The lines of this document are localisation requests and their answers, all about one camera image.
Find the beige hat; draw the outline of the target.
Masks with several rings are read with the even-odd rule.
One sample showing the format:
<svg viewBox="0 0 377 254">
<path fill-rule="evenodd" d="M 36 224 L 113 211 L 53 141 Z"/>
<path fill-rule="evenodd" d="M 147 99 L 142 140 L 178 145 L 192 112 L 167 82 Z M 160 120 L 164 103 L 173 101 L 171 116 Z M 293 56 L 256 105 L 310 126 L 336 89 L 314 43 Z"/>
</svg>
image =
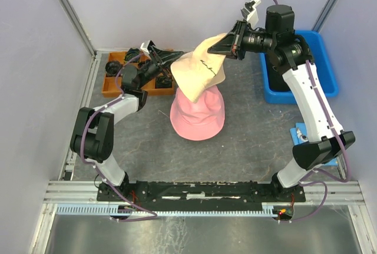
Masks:
<svg viewBox="0 0 377 254">
<path fill-rule="evenodd" d="M 202 41 L 194 51 L 172 63 L 171 73 L 183 94 L 196 103 L 202 93 L 225 79 L 224 55 L 210 54 L 207 50 L 226 36 L 221 33 Z"/>
</svg>

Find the black cap with logo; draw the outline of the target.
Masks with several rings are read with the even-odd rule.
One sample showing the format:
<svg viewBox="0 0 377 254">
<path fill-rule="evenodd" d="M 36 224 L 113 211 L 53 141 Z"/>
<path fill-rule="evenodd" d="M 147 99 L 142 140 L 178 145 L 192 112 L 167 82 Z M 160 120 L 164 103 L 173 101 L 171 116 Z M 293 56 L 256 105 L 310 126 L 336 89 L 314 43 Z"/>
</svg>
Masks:
<svg viewBox="0 0 377 254">
<path fill-rule="evenodd" d="M 268 54 L 266 54 L 267 77 L 269 80 L 269 88 L 276 92 L 289 92 L 290 88 L 284 81 L 283 77 L 277 71 L 277 68 L 270 62 Z"/>
</svg>

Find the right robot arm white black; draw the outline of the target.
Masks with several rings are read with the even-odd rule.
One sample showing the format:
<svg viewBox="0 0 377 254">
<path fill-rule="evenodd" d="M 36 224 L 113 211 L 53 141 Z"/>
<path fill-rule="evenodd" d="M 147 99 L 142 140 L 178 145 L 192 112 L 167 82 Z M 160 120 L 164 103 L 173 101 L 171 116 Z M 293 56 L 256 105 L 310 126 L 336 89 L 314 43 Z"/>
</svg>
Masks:
<svg viewBox="0 0 377 254">
<path fill-rule="evenodd" d="M 246 52 L 264 53 L 290 88 L 307 129 L 308 141 L 294 146 L 293 159 L 272 178 L 270 194 L 278 202 L 292 194 L 292 188 L 321 166 L 338 156 L 344 158 L 350 180 L 347 149 L 355 142 L 352 131 L 345 131 L 335 117 L 318 80 L 315 59 L 302 35 L 295 33 L 295 13 L 288 5 L 274 4 L 266 10 L 265 27 L 256 30 L 257 2 L 245 3 L 243 19 L 208 48 L 211 54 L 242 60 Z"/>
</svg>

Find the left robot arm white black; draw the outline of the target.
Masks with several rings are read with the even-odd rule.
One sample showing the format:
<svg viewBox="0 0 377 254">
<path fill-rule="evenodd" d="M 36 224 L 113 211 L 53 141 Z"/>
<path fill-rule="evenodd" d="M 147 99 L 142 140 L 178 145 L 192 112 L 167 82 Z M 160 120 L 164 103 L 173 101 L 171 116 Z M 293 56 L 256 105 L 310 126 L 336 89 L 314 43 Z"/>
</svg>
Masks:
<svg viewBox="0 0 377 254">
<path fill-rule="evenodd" d="M 118 201 L 129 197 L 130 186 L 126 172 L 113 156 L 114 127 L 145 106 L 148 93 L 143 87 L 160 75 L 171 77 L 171 64 L 183 54 L 183 51 L 161 50 L 152 41 L 142 43 L 139 53 L 124 64 L 109 63 L 120 95 L 102 106 L 78 111 L 70 149 L 97 170 L 111 186 L 110 195 Z"/>
</svg>

